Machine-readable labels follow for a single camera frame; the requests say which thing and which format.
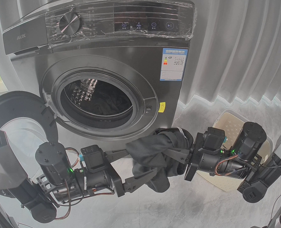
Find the wire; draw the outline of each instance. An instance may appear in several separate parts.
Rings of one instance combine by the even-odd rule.
[[[281,194],[280,194],[280,196],[275,200],[275,203],[277,202],[277,200],[278,200],[280,197],[281,197]],[[274,203],[274,205],[273,205],[273,207],[272,207],[272,212],[273,212],[273,209],[274,209],[274,207],[275,207],[275,203]],[[272,220],[272,214],[270,215],[270,220]]]
[[[76,152],[76,154],[77,154],[77,159],[76,159],[76,161],[72,164],[72,167],[75,167],[75,166],[78,164],[78,162],[79,162],[79,159],[78,159],[79,152],[78,152],[76,149],[74,149],[74,148],[65,148],[65,150],[73,150],[74,152]]]
[[[262,166],[264,168],[277,168],[277,167],[281,167],[281,165],[278,165],[278,166],[265,166],[265,165],[262,165],[262,164],[260,164],[260,166]]]
[[[238,171],[244,171],[244,170],[247,170],[247,169],[248,169],[247,167],[241,167],[241,168],[238,168],[238,169],[234,169],[233,171],[231,171],[229,173],[226,173],[225,176],[228,176],[230,174],[236,173]]]
[[[71,147],[70,147],[70,148],[65,148],[65,149],[66,149],[66,150],[73,150],[73,151],[75,151],[75,152],[79,155],[79,152],[78,152],[76,149],[74,149],[74,148],[71,148]],[[82,167],[84,177],[86,177],[86,174],[85,174],[85,167],[84,167],[82,161],[80,161],[80,166]],[[82,197],[79,199],[79,201],[78,201],[77,203],[74,203],[74,204],[69,203],[69,205],[63,205],[63,204],[55,203],[55,202],[53,202],[53,201],[51,201],[51,200],[49,200],[49,202],[51,202],[51,203],[53,203],[53,204],[57,204],[57,205],[62,206],[62,207],[69,207],[69,206],[72,207],[72,206],[74,206],[74,205],[79,204],[79,203],[84,199],[84,197],[85,197],[85,190],[83,191]]]
[[[67,194],[69,195],[69,208],[68,208],[68,210],[67,210],[67,212],[66,212],[66,214],[64,215],[64,216],[62,216],[62,217],[59,217],[59,218],[55,218],[55,220],[63,220],[63,219],[65,219],[65,218],[67,218],[68,216],[69,216],[69,214],[70,214],[70,212],[71,212],[71,197],[70,197],[70,190],[69,190],[69,186],[68,186],[68,184],[67,184],[67,181],[64,179],[64,183],[65,183],[65,186],[66,186],[66,188],[67,188]]]
[[[110,192],[102,192],[102,193],[97,193],[97,194],[95,194],[94,196],[99,196],[99,195],[114,195],[115,194],[115,192],[112,190],[112,189],[110,189],[110,188],[106,188],[106,189],[108,189]]]
[[[239,156],[239,155],[236,154],[236,155],[230,156],[229,158],[226,158],[226,159],[220,161],[219,163],[217,163],[216,167],[214,168],[214,173],[215,173],[217,176],[223,176],[223,175],[219,174],[218,171],[217,171],[217,168],[219,167],[219,165],[222,164],[222,163],[224,163],[225,161],[232,160],[232,159],[234,159],[234,158],[236,158],[236,157],[238,157],[238,156]]]
[[[33,228],[32,226],[28,226],[28,225],[23,224],[23,223],[19,223],[19,222],[17,222],[17,224],[24,225],[24,226],[27,226],[27,227],[29,227],[29,228]]]

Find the warning sticker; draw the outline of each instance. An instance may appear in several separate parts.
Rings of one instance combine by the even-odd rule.
[[[185,69],[187,49],[163,48],[161,81],[181,81]]]
[[[158,112],[163,113],[165,111],[165,108],[166,108],[166,103],[160,102],[160,108],[159,108]]]

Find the control panel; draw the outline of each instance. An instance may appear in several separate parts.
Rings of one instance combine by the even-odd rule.
[[[54,46],[131,34],[184,38],[191,35],[193,13],[193,7],[162,1],[80,4],[45,14],[47,39]]]
[[[157,2],[114,5],[114,31],[179,32],[178,6]]]

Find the black cloth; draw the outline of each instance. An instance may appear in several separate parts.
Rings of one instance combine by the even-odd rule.
[[[97,115],[122,113],[131,106],[129,97],[116,86],[98,81],[90,101],[82,101],[81,106]]]
[[[158,168],[156,176],[146,183],[155,192],[165,192],[170,186],[168,177],[182,175],[186,170],[186,165],[162,153],[168,148],[191,148],[191,134],[182,131],[184,134],[178,128],[158,129],[152,135],[126,144],[126,150],[135,161],[134,176]]]

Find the dark clothing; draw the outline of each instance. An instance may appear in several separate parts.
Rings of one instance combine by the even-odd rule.
[[[168,177],[184,174],[186,166],[162,152],[168,148],[190,149],[193,143],[191,134],[178,128],[158,129],[152,135],[139,138],[126,144],[126,150],[135,161],[132,173],[140,175],[158,168],[158,173],[147,184],[155,192],[165,192],[169,186]]]

